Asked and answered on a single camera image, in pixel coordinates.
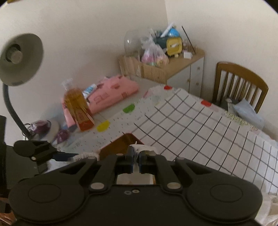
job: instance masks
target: wall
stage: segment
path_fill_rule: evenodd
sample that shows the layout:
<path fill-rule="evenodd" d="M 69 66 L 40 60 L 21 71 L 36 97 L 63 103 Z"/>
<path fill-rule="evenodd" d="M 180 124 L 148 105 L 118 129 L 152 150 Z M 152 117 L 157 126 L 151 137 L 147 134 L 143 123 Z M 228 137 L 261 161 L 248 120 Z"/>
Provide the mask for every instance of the wall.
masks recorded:
<path fill-rule="evenodd" d="M 278 14 L 263 0 L 165 0 L 168 22 L 205 50 L 201 96 L 211 100 L 216 63 L 230 61 L 260 75 L 269 91 L 260 109 L 278 139 Z"/>
<path fill-rule="evenodd" d="M 62 81 L 73 77 L 86 87 L 102 76 L 115 75 L 120 72 L 117 57 L 124 53 L 126 31 L 166 26 L 164 0 L 20 0 L 3 5 L 0 49 L 21 33 L 38 35 L 44 46 L 36 76 L 10 88 L 16 112 L 24 123 L 57 114 L 64 92 Z M 2 95 L 0 115 L 8 118 L 6 143 L 22 139 Z"/>

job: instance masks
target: pink plastic package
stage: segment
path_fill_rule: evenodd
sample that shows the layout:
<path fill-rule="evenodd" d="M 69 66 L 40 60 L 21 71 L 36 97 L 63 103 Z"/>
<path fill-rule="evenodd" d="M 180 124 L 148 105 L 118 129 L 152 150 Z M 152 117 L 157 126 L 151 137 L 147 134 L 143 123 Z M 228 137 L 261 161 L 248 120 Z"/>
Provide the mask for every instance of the pink plastic package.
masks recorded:
<path fill-rule="evenodd" d="M 104 79 L 98 84 L 97 90 L 88 97 L 88 101 L 90 102 L 89 108 L 94 115 L 136 93 L 138 89 L 139 87 L 136 82 L 122 75 Z M 69 128 L 73 126 L 75 122 L 64 104 L 63 110 Z"/>

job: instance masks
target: lamp shade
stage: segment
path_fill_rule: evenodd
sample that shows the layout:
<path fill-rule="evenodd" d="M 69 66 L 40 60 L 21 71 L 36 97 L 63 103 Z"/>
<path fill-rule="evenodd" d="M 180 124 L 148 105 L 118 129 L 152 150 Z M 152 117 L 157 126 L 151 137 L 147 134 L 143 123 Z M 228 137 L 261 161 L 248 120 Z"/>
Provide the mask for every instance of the lamp shade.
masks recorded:
<path fill-rule="evenodd" d="M 18 86 L 30 80 L 43 59 L 43 44 L 35 34 L 12 38 L 1 50 L 0 79 L 8 86 Z"/>

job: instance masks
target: desk lamp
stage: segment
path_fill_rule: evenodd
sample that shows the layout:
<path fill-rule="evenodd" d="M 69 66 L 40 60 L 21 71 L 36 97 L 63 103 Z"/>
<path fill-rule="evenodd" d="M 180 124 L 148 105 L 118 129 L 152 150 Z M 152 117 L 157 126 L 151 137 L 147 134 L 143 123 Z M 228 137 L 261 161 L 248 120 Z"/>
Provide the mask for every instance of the desk lamp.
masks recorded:
<path fill-rule="evenodd" d="M 43 44 L 35 34 L 21 34 L 12 38 L 0 54 L 0 79 L 3 82 L 5 105 L 22 133 L 31 139 L 32 135 L 12 107 L 9 86 L 28 82 L 39 69 L 43 59 Z"/>

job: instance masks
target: wooden chair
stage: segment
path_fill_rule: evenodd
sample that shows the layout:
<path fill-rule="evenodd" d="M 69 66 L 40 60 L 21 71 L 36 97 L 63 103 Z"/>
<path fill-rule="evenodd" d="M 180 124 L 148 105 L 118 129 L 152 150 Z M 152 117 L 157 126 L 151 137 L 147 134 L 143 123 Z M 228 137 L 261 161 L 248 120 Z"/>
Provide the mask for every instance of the wooden chair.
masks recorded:
<path fill-rule="evenodd" d="M 238 100 L 238 101 L 241 101 L 243 98 L 245 98 L 248 101 L 251 90 L 254 85 L 255 91 L 254 91 L 252 99 L 250 101 L 251 105 L 253 105 L 253 102 L 256 98 L 258 88 L 262 91 L 260 94 L 260 97 L 258 99 L 258 102 L 255 106 L 255 111 L 256 111 L 256 113 L 258 113 L 258 111 L 260 110 L 262 103 L 265 99 L 265 96 L 268 92 L 268 86 L 265 83 L 265 81 L 261 77 L 259 77 L 257 74 L 255 74 L 254 72 L 250 71 L 249 69 L 242 67 L 238 64 L 235 64 L 235 63 L 230 63 L 230 62 L 218 62 L 217 63 L 212 102 L 213 103 L 217 102 L 218 90 L 219 90 L 222 71 L 226 72 L 226 76 L 225 76 L 225 79 L 223 82 L 223 87 L 222 87 L 219 103 L 221 104 L 221 102 L 223 100 L 223 97 L 224 97 L 224 94 L 226 91 L 228 76 L 229 76 L 229 73 L 231 73 L 232 78 L 231 78 L 231 81 L 230 81 L 230 84 L 228 87 L 226 97 L 232 98 L 232 99 Z M 239 86 L 241 83 L 240 82 L 241 79 L 244 79 L 244 82 L 243 82 L 243 84 L 241 84 L 241 88 L 240 88 L 240 92 L 239 92 Z"/>

